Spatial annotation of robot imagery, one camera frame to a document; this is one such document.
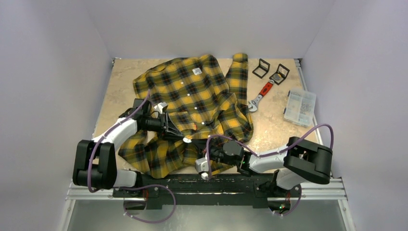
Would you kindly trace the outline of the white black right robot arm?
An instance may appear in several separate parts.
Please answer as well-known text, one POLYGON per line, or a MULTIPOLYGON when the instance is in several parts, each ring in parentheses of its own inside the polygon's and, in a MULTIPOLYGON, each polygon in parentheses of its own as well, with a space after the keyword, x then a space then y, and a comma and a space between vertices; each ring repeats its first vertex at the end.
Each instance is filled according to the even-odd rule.
POLYGON ((303 182, 330 183, 332 149, 299 137, 291 137, 286 146, 262 153, 246 151, 241 143, 232 139, 221 148, 205 139, 184 138, 183 142, 194 145, 201 154, 195 161, 195 169, 204 180, 214 174, 211 163, 215 162, 235 166, 240 174, 248 177, 275 169, 270 189, 277 196, 303 182))

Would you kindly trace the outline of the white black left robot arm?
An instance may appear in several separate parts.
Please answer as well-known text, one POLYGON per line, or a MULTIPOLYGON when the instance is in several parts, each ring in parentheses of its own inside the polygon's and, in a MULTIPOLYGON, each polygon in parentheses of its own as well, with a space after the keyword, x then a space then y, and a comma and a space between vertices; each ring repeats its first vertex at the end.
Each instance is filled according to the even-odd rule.
POLYGON ((73 183, 87 187, 92 193, 101 189, 125 188, 132 197, 141 195, 141 173, 118 169, 116 151, 140 130, 156 132, 165 141, 183 140, 184 135, 171 121, 166 108, 166 103, 159 103, 154 107, 158 115, 153 116, 147 99, 135 99, 133 106, 102 135, 92 140, 81 140, 76 147, 73 183))

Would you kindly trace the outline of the yellow black plaid shirt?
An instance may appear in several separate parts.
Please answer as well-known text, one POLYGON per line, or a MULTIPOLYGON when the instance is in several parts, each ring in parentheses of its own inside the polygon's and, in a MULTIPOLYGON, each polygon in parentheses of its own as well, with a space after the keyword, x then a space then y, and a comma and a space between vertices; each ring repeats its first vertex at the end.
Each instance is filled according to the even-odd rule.
MULTIPOLYGON (((237 53, 223 74, 210 55, 175 58, 150 68, 133 82, 138 98, 167 103, 171 121, 184 137, 206 140, 224 135, 249 142, 254 125, 247 106, 248 56, 237 53)), ((201 152, 183 141, 147 139, 139 131, 121 146, 119 156, 138 171, 161 179, 194 165, 201 152)))

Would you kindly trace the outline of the silver gold round brooch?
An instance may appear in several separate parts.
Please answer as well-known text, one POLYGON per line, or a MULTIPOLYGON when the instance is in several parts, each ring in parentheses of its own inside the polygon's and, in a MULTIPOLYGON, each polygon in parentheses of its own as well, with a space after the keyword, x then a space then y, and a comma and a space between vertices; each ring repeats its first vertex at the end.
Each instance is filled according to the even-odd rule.
POLYGON ((278 73, 274 74, 273 77, 274 77, 274 79, 275 79, 276 81, 279 81, 280 79, 282 79, 281 75, 278 74, 278 73))

